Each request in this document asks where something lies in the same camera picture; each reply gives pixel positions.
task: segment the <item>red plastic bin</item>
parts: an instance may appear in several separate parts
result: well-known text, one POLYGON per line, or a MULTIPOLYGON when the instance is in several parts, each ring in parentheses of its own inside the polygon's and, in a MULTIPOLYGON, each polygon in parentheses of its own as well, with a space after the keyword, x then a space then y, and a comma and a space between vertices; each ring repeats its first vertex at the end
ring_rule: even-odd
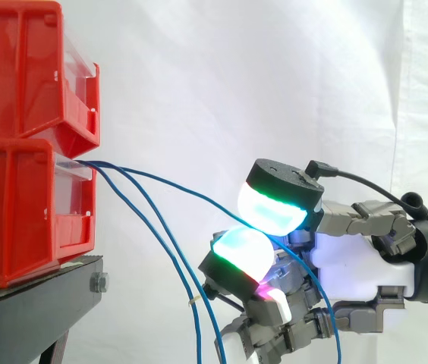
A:
POLYGON ((94 248, 96 173, 45 140, 0 139, 0 287, 94 248))
POLYGON ((56 2, 0 1, 0 137, 46 139, 69 158, 99 145, 99 68, 56 2))

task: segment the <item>blue wire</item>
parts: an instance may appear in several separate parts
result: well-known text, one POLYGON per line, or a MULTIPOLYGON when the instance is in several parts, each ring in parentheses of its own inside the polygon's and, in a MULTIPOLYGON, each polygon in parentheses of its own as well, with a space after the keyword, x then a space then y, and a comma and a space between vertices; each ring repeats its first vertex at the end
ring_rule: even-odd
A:
MULTIPOLYGON (((133 203, 131 203, 131 201, 123 193, 121 193, 121 191, 116 187, 115 183, 108 177, 108 175, 100 167, 94 165, 93 163, 89 163, 89 162, 83 162, 83 161, 78 161, 78 162, 83 163, 84 165, 87 165, 91 168, 96 169, 105 178, 106 182, 108 182, 109 186, 115 191, 115 193, 118 196, 120 196, 120 198, 128 205, 128 207, 130 209, 132 209, 135 212, 135 214, 137 214, 138 217, 141 218, 141 220, 148 226, 150 231, 152 231, 153 235, 155 235, 157 240, 162 245, 163 249, 167 252, 168 256, 172 260, 172 263, 174 263, 175 269, 177 270, 177 273, 180 276, 182 283, 184 284, 185 290, 187 291, 187 295, 189 296, 189 300, 192 300, 194 298, 194 294, 192 293, 192 290, 191 290, 191 288, 187 282, 187 279, 186 279, 184 273, 182 272, 181 267, 178 264, 177 259, 174 256, 174 253, 168 248, 167 244, 162 239, 162 237, 160 236, 158 231, 153 227, 152 223, 148 220, 148 218, 146 218, 146 216, 144 214, 142 214, 140 212, 140 210, 138 210, 137 207, 135 205, 133 205, 133 203)), ((197 311, 197 306, 195 303, 191 304, 191 308, 192 308, 192 313, 194 315, 194 324, 195 324, 195 329, 196 329, 197 363, 202 364, 202 335, 201 335, 201 331, 200 331, 199 313, 197 311)))
MULTIPOLYGON (((91 162, 94 164, 97 164, 97 165, 102 165, 105 163, 103 161, 91 161, 91 162)), ((126 167, 121 167, 121 169, 123 169, 124 171, 129 172, 129 173, 138 174, 140 176, 152 178, 153 180, 157 180, 158 182, 168 184, 169 186, 172 186, 172 187, 174 187, 180 191, 183 191, 185 193, 189 193, 190 195, 193 195, 195 197, 199 197, 200 199, 203 199, 204 201, 207 201, 211 205, 215 206, 216 208, 218 208, 219 210, 221 210, 222 212, 224 212, 226 215, 233 218, 234 220, 248 226, 249 228, 254 228, 250 224, 248 224, 245 220, 243 220, 242 218, 239 218, 238 216, 236 216, 235 214, 233 214, 232 212, 227 210, 224 206, 220 205, 219 203, 217 203, 213 199, 203 195, 202 193, 198 193, 196 191, 190 190, 186 187, 181 186, 180 184, 177 184, 177 183, 172 182, 170 180, 166 180, 165 178, 155 176, 154 174, 150 174, 150 173, 146 173, 143 171, 138 171, 138 170, 135 170, 132 168, 126 168, 126 167)), ((318 278, 315 276, 315 274, 312 272, 312 270, 308 267, 307 264, 305 264, 305 262, 299 256, 297 256, 290 249, 288 249, 286 246, 279 243, 278 241, 273 240, 272 238, 270 238, 270 240, 274 244, 276 244, 280 249, 283 249, 289 256, 291 256, 295 261, 297 261, 305 269, 307 274, 312 278, 313 282, 317 286, 317 289, 319 290, 319 292, 322 294, 322 297, 323 297, 324 301, 326 302, 327 309, 329 310, 330 322, 332 323, 332 327, 334 329, 335 342, 337 345, 337 363, 341 364, 342 363, 341 339, 339 337, 337 324, 335 322, 334 310, 332 309, 332 305, 330 304, 329 298, 327 297, 326 292, 322 288, 322 285, 320 284, 318 278)))
MULTIPOLYGON (((96 165, 94 162, 83 162, 83 161, 78 161, 78 162, 84 163, 85 165, 98 167, 98 165, 96 165)), ((209 317, 211 319, 212 326, 214 327, 214 332, 216 333, 216 338, 217 338, 217 341, 219 343, 219 353, 221 355, 221 362, 222 362, 222 364, 226 364, 225 350, 224 350, 224 345, 222 344, 221 331, 219 330, 219 325, 217 323, 216 316, 214 315, 214 311, 212 310, 210 301, 207 298, 207 295, 204 292, 204 289, 202 288, 202 284, 199 282, 199 279, 197 279, 197 276, 194 273, 194 270, 192 269, 189 262, 187 261, 187 258, 185 258, 185 255, 183 254, 182 249, 178 245, 177 240, 174 238, 173 233, 171 232, 170 228, 168 227, 167 223, 165 222, 164 218, 162 217, 162 214, 160 214, 160 211, 157 209, 155 203, 152 201, 152 199, 150 198, 149 194, 145 191, 145 189, 143 189, 142 186, 138 183, 138 181, 135 180, 132 176, 130 176, 127 172, 125 172, 122 168, 120 168, 116 165, 113 165, 112 163, 108 163, 108 162, 102 162, 101 166, 104 168, 114 169, 114 170, 118 171, 119 173, 123 174, 141 192, 141 194, 145 197, 146 201, 149 203, 149 205, 152 207, 153 211, 155 212, 155 214, 159 218, 160 223, 162 224, 162 226, 165 229, 165 232, 167 233, 168 237, 172 241, 172 244, 173 244, 175 250, 177 251, 178 255, 180 256, 181 261, 184 263, 185 268, 189 272, 189 275, 192 277, 192 280, 194 281, 194 284, 196 285, 197 290, 199 291, 199 294, 202 297, 204 304, 206 305, 207 312, 209 313, 209 317)))

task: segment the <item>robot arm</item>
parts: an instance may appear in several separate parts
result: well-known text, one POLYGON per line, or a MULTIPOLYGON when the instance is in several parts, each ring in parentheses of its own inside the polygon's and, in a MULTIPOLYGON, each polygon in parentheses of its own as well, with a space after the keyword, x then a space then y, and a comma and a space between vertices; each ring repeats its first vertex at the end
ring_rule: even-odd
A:
MULTIPOLYGON (((241 214, 262 231, 261 222, 269 223, 265 232, 275 234, 273 231, 293 227, 283 213, 300 214, 290 210, 293 206, 305 211, 297 230, 277 238, 317 273, 329 299, 339 300, 333 306, 339 330, 382 333, 385 316, 403 309, 404 298, 428 303, 428 213, 423 213, 426 218, 409 221, 408 211, 393 202, 345 206, 322 201, 323 187, 314 177, 324 173, 331 177, 317 169, 303 172, 272 161, 256 161, 247 179, 249 186, 289 207, 278 208, 271 202, 257 206, 251 199, 255 212, 243 214, 245 209, 240 206, 241 214), (263 220, 267 215, 283 224, 263 220)), ((420 213, 417 208, 411 212, 420 213)), ((221 238, 217 234, 212 246, 221 238)), ((258 282, 242 277, 226 262, 212 265, 212 256, 200 266, 211 297, 216 292, 233 293, 244 307, 241 316, 222 331, 229 362, 278 364, 283 355, 309 345, 312 339, 333 335, 327 310, 314 308, 321 300, 315 284, 285 252, 275 252, 274 263, 258 282)))

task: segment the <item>white fabric background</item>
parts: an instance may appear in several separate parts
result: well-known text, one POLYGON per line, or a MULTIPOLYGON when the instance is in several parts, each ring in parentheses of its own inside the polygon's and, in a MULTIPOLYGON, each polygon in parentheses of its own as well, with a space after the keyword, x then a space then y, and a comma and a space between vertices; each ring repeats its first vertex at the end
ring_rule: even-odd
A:
MULTIPOLYGON (((233 210, 256 158, 323 160, 396 193, 417 190, 428 205, 428 0, 62 4, 102 72, 102 140, 91 158, 171 178, 233 210)), ((346 180, 324 184, 327 199, 378 197, 346 180)), ((145 186, 193 266, 211 233, 232 226, 204 202, 145 186)), ((194 363, 191 311, 170 261, 101 179, 97 204, 94 253, 111 285, 71 330, 65 364, 194 363)), ((213 305, 221 327, 237 315, 213 305)), ((343 363, 428 362, 428 307, 408 306, 394 331, 343 333, 343 363)), ((204 362, 214 364, 200 314, 204 362)), ((315 340, 283 363, 335 361, 334 340, 315 340)))

